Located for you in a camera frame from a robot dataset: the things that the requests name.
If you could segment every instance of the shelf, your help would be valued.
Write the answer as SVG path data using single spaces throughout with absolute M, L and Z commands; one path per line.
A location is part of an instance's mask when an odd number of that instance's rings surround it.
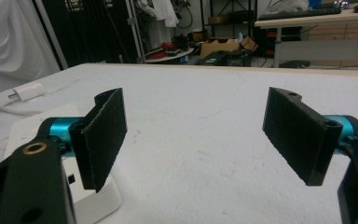
M 204 24 L 204 26 L 216 26 L 216 25 L 238 25 L 238 24 L 247 24 L 249 21 L 243 22 L 228 22 L 228 23 L 217 23 L 217 24 Z
M 245 8 L 239 1 L 242 2 L 246 2 L 248 3 L 248 8 Z M 210 2 L 210 7 L 211 7 L 211 16 L 213 16 L 213 0 L 209 0 Z M 214 34 L 214 27 L 215 26 L 224 26 L 224 25 L 235 25 L 235 24 L 248 24 L 248 36 L 252 36 L 252 31 L 254 28 L 254 23 L 256 21 L 257 18 L 257 0 L 227 0 L 226 1 L 226 5 L 223 7 L 223 9 L 220 11 L 220 13 L 218 13 L 218 15 L 221 15 L 222 12 L 226 9 L 226 7 L 231 3 L 231 7 L 232 10 L 234 11 L 234 3 L 237 3 L 239 6 L 241 6 L 243 9 L 245 10 L 249 10 L 250 12 L 252 12 L 252 17 L 251 18 L 246 18 L 246 21 L 240 21 L 240 22 L 227 22 L 227 23 L 218 23 L 218 24 L 205 24 L 204 20 L 203 20 L 203 9 L 202 9 L 202 0 L 200 0 L 200 5 L 201 5 L 201 16 L 202 16 L 202 29 L 205 26 L 209 26 L 212 27 L 212 36 L 215 36 Z
M 186 56 L 187 54 L 193 52 L 193 50 L 194 50 L 194 49 L 188 49 L 188 51 L 184 51 L 184 52 L 182 52 L 182 53 L 179 53 L 178 55 L 175 55 L 175 56 L 167 56 L 167 57 L 160 58 L 160 59 L 147 59 L 145 62 L 146 62 L 146 63 L 160 63 L 160 62 L 165 62 L 165 61 L 168 61 L 168 60 L 177 59 L 177 58 Z

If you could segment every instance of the screw hole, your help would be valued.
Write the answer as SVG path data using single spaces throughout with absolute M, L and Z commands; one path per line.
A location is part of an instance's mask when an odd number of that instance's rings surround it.
M 22 152 L 26 155 L 34 155 L 46 149 L 46 143 L 33 143 L 27 146 Z
M 40 208 L 32 208 L 26 211 L 21 216 L 21 223 L 32 223 L 37 221 L 42 216 L 42 209 Z
M 68 175 L 68 184 L 73 184 L 75 183 L 75 176 L 74 175 Z

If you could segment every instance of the white cable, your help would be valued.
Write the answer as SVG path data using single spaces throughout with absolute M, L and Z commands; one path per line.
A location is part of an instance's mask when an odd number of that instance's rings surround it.
M 26 117 L 30 117 L 30 116 L 40 114 L 43 112 L 43 111 L 39 111 L 39 110 L 20 111 L 20 110 L 16 110 L 16 109 L 5 108 L 2 106 L 0 106 L 0 111 L 8 113 L 8 114 L 14 114 L 14 115 L 20 115 L 20 116 L 26 116 Z
M 45 94 L 45 90 L 43 89 L 42 85 L 38 82 L 29 82 L 22 86 L 13 88 L 13 91 L 14 91 L 14 94 L 9 95 L 8 98 L 22 100 L 23 102 Z M 32 116 L 35 114 L 40 114 L 43 112 L 43 111 L 38 111 L 38 110 L 20 111 L 20 110 L 16 110 L 16 109 L 6 108 L 3 106 L 0 106 L 0 111 L 9 113 L 9 114 L 26 116 L 26 117 L 29 117 L 29 116 Z

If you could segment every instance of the white cloth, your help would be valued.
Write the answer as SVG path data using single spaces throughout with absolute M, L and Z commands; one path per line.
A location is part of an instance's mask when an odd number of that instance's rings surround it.
M 31 1 L 0 0 L 0 79 L 34 80 L 59 72 Z
M 148 5 L 147 0 L 138 0 L 138 6 L 146 14 L 152 17 L 156 17 L 156 10 L 153 9 L 150 5 Z
M 153 0 L 157 21 L 165 21 L 166 27 L 176 27 L 179 23 L 178 18 L 173 10 L 171 0 Z

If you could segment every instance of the cluttered shelf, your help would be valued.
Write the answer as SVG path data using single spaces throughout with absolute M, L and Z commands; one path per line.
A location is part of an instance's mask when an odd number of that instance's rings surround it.
M 217 24 L 204 24 L 204 26 L 218 26 L 218 25 L 235 25 L 235 24 L 247 24 L 249 21 L 236 21 L 236 22 L 225 22 L 225 23 L 217 23 Z
M 161 63 L 161 62 L 166 62 L 166 61 L 174 60 L 174 59 L 182 60 L 182 57 L 187 56 L 188 54 L 193 52 L 193 50 L 194 49 L 188 49 L 187 51 L 182 51 L 182 52 L 177 53 L 176 55 L 173 55 L 173 56 L 164 56 L 162 58 L 149 58 L 149 59 L 146 59 L 145 62 L 146 63 Z

